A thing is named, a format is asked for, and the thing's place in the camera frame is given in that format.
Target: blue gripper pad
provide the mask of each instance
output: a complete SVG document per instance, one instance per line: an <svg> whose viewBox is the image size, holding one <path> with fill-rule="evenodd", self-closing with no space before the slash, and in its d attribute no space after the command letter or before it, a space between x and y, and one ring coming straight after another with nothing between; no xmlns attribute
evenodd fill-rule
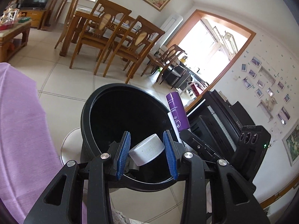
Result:
<svg viewBox="0 0 299 224"><path fill-rule="evenodd" d="M178 179L178 171L176 168L176 159L170 143L169 136L166 131L163 133L163 143L165 145L166 158L171 176L174 180Z"/></svg>
<svg viewBox="0 0 299 224"><path fill-rule="evenodd" d="M120 180L121 176L124 174L130 146L131 146L131 135L130 135L130 132L128 132L124 139L123 147L121 149L121 152L119 154L119 158L117 161L117 169L116 169L117 180Z"/></svg>

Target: black trash can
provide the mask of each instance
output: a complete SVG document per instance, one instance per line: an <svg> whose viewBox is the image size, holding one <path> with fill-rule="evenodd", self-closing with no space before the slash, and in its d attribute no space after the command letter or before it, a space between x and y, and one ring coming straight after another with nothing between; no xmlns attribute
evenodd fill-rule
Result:
<svg viewBox="0 0 299 224"><path fill-rule="evenodd" d="M163 140L165 130L170 130L176 140L168 112L160 101L137 87L108 84L98 88L86 101L81 115L81 162L107 152L109 144L120 142L125 131L131 134L131 148L155 133ZM121 181L109 183L109 188L159 191L174 183L163 151L140 166L133 177L124 175Z"/></svg>

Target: black piano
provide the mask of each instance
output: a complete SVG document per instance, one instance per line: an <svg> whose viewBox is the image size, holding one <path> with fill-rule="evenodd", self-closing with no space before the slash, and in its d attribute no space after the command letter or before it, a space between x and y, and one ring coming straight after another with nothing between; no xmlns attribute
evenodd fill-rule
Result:
<svg viewBox="0 0 299 224"><path fill-rule="evenodd" d="M228 161L236 151L242 127L255 125L239 102L230 105L216 90L206 92L187 115L191 131Z"/></svg>

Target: purple blanket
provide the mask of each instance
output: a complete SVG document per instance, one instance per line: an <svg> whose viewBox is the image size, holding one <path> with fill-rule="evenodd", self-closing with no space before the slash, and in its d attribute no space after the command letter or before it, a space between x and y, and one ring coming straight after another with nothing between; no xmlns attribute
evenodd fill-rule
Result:
<svg viewBox="0 0 299 224"><path fill-rule="evenodd" d="M35 81L0 63L0 198L19 224L61 168Z"/></svg>

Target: purple bottle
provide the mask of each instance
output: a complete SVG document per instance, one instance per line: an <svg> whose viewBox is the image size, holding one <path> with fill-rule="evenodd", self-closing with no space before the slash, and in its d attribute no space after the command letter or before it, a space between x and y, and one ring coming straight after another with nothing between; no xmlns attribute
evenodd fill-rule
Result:
<svg viewBox="0 0 299 224"><path fill-rule="evenodd" d="M180 94L178 92L168 93L166 99L178 131L181 132L182 130L189 129L190 124Z"/></svg>

